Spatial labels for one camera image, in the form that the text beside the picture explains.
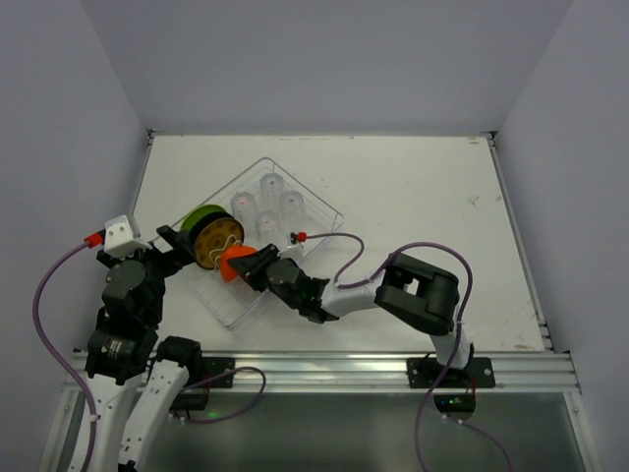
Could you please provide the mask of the green plate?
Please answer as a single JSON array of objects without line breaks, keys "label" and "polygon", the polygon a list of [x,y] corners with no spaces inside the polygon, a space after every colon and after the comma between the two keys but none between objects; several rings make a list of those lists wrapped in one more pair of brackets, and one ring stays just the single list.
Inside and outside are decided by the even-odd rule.
[{"label": "green plate", "polygon": [[216,204],[208,204],[198,206],[193,209],[181,222],[180,229],[185,231],[191,231],[192,228],[201,221],[205,216],[216,213],[224,212],[225,209],[222,206]]}]

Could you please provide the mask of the clear glass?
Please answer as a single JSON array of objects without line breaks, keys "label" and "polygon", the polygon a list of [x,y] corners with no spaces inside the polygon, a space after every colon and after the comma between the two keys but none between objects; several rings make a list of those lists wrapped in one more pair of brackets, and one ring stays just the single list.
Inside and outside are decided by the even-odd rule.
[{"label": "clear glass", "polygon": [[233,216],[243,225],[251,226],[257,215],[257,202],[249,192],[238,192],[230,200]]},{"label": "clear glass", "polygon": [[284,178],[275,173],[264,174],[259,180],[261,204],[264,209],[276,210],[285,191]]},{"label": "clear glass", "polygon": [[272,210],[264,210],[256,217],[257,238],[262,245],[280,245],[282,241],[282,225],[278,214]]},{"label": "clear glass", "polygon": [[304,230],[307,220],[306,201],[295,190],[284,192],[279,198],[280,219],[287,233]]}]

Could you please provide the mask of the clear glass left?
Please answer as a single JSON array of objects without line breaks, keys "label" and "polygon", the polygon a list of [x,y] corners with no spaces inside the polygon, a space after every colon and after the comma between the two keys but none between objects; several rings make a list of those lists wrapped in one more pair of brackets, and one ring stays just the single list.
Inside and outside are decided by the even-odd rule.
[{"label": "clear glass left", "polygon": [[233,216],[243,225],[251,226],[257,215],[257,202],[249,192],[238,192],[230,200]]}]

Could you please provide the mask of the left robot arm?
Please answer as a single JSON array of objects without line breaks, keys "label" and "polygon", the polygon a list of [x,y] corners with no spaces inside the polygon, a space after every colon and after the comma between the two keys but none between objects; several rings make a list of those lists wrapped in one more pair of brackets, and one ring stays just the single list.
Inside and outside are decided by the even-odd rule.
[{"label": "left robot arm", "polygon": [[169,245],[146,242],[121,216],[88,236],[107,267],[102,307],[87,342],[83,373],[74,373],[86,406],[72,471],[140,471],[181,388],[200,365],[200,344],[159,340],[165,280],[195,259],[188,231],[157,230]]}]

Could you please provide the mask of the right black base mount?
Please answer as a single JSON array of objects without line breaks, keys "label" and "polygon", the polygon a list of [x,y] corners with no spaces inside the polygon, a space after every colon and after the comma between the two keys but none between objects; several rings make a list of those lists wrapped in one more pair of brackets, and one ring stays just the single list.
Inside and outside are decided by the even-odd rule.
[{"label": "right black base mount", "polygon": [[[426,355],[407,360],[410,388],[429,388],[442,366]],[[464,370],[450,368],[432,395],[436,409],[446,417],[469,419],[477,407],[477,391],[496,387],[493,365],[488,357],[473,358]]]}]

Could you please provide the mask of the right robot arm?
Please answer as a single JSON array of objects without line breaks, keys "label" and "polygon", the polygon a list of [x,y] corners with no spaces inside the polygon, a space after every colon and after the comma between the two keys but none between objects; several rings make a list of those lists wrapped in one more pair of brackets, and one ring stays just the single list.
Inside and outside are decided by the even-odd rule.
[{"label": "right robot arm", "polygon": [[[461,263],[467,275],[464,293],[452,272],[405,254],[430,248]],[[429,336],[439,365],[465,370],[474,346],[463,328],[463,314],[473,288],[468,261],[456,251],[433,242],[407,244],[394,252],[368,278],[349,284],[310,277],[290,258],[269,245],[227,261],[238,277],[257,292],[268,291],[300,316],[316,324],[338,321],[348,315],[381,308],[400,322]]]}]

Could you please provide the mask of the clear glass right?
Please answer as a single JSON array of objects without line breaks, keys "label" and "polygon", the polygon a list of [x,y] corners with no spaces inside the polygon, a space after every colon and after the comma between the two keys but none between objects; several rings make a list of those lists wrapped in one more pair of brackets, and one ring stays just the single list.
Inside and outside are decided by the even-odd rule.
[{"label": "clear glass right", "polygon": [[280,219],[287,233],[304,230],[307,220],[306,201],[295,190],[284,192],[279,198]]}]

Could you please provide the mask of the clear glass back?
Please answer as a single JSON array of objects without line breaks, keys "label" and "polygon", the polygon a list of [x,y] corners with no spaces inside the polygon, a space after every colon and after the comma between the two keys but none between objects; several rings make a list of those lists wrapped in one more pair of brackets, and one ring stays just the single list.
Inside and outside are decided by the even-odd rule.
[{"label": "clear glass back", "polygon": [[284,178],[275,173],[264,174],[259,180],[261,204],[264,209],[276,210],[285,191]]}]

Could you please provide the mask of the aluminium mounting rail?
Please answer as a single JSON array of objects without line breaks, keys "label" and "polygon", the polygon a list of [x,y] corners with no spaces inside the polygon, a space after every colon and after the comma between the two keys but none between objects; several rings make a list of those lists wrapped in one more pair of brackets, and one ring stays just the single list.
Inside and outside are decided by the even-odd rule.
[{"label": "aluminium mounting rail", "polygon": [[[581,390],[568,354],[487,353],[490,366],[462,386],[437,393],[576,393]],[[422,353],[408,352],[229,352],[204,351],[205,358],[231,358],[235,367],[264,371],[267,393],[424,393],[407,367]]]}]

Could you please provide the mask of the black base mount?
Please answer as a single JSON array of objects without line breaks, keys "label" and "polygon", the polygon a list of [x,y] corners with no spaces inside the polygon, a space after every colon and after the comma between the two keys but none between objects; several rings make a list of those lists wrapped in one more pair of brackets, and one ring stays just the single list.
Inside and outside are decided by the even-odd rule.
[{"label": "black base mount", "polygon": [[[233,357],[203,357],[200,361],[200,365],[193,371],[193,375],[187,381],[185,387],[232,370],[235,368],[235,364],[236,360]],[[214,383],[179,393],[171,405],[171,412],[190,417],[193,411],[202,411],[205,409],[213,386],[216,389],[228,389],[231,388],[232,385],[233,378],[226,377]]]},{"label": "black base mount", "polygon": [[[429,388],[442,366],[426,355],[407,360],[410,388]],[[496,387],[493,365],[488,357],[473,358],[464,370],[450,368],[432,395],[436,409],[446,417],[469,419],[477,407],[477,391]]]}]

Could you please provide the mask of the yellow patterned plate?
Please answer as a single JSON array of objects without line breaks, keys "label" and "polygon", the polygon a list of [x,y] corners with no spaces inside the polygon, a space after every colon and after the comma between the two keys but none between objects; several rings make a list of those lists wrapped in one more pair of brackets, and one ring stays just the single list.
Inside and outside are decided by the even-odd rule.
[{"label": "yellow patterned plate", "polygon": [[219,259],[232,246],[245,241],[244,227],[233,217],[219,217],[198,222],[190,231],[196,264],[205,270],[215,270]]}]

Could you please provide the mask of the clear glass front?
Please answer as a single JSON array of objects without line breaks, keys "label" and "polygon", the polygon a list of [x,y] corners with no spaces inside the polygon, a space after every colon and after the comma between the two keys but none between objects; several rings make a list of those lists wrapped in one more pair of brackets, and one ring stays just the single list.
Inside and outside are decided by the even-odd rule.
[{"label": "clear glass front", "polygon": [[282,225],[278,214],[272,210],[264,210],[256,217],[257,238],[262,245],[280,245],[282,241]]}]

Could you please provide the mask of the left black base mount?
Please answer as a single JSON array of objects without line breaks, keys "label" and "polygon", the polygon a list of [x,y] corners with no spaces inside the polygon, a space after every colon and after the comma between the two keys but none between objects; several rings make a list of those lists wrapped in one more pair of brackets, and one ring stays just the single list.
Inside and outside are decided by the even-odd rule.
[{"label": "left black base mount", "polygon": [[[200,361],[200,365],[193,371],[193,375],[187,381],[185,387],[232,370],[235,368],[235,364],[236,360],[233,357],[203,357]],[[216,389],[228,389],[231,388],[232,385],[233,378],[226,377],[214,383],[179,393],[171,405],[171,412],[190,417],[193,411],[202,411],[205,409],[213,386]]]}]

